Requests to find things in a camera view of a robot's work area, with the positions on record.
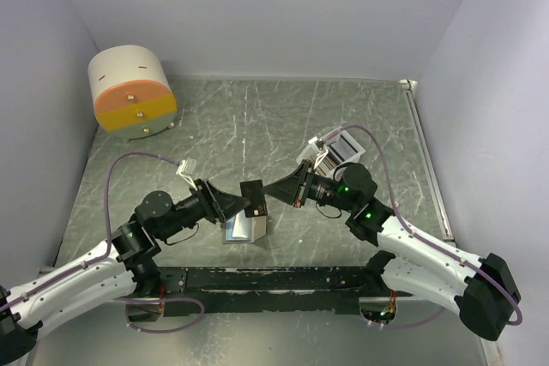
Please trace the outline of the blue silver card holder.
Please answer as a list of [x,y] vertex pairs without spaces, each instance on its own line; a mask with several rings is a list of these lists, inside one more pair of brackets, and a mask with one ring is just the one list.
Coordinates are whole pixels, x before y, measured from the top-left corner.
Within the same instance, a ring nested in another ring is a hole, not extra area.
[[240,212],[221,225],[224,244],[253,244],[268,234],[268,217],[247,218]]

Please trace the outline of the black credit card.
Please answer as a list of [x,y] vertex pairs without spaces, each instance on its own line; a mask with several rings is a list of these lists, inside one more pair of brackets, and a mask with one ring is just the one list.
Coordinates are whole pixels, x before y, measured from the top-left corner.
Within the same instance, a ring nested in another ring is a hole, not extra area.
[[250,202],[244,210],[247,218],[266,217],[268,215],[265,194],[262,189],[262,179],[240,183],[241,195]]

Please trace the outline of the white card tray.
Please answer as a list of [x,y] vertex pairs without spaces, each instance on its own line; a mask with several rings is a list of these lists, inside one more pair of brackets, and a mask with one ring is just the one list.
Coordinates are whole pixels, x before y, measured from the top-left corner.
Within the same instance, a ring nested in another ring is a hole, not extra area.
[[[329,150],[326,158],[317,168],[316,174],[324,177],[332,177],[337,166],[346,163],[358,163],[365,153],[365,149],[347,132],[330,131],[326,135],[318,136],[323,139]],[[309,160],[313,165],[315,150],[308,145],[308,142],[299,156],[296,163],[302,160]]]

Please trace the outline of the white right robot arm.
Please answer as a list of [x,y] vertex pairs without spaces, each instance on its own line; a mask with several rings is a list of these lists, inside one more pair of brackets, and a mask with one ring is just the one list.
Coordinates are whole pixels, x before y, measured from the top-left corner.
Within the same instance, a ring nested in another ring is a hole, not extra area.
[[489,341],[498,340],[505,327],[521,319],[520,292],[502,257],[481,257],[450,246],[384,205],[376,191],[363,165],[347,165],[333,179],[313,173],[307,161],[263,189],[265,195],[296,208],[311,200],[346,212],[349,231],[378,248],[368,263],[372,269],[364,275],[371,294],[391,289],[428,300]]

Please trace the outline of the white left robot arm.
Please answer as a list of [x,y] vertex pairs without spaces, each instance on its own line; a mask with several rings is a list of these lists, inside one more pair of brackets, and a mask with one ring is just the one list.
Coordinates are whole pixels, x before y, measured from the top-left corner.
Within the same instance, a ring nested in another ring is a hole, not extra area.
[[224,223],[251,204],[198,181],[174,202],[165,191],[146,195],[128,222],[84,255],[23,285],[1,290],[1,363],[25,357],[48,327],[112,299],[148,297],[160,286],[159,244],[201,220]]

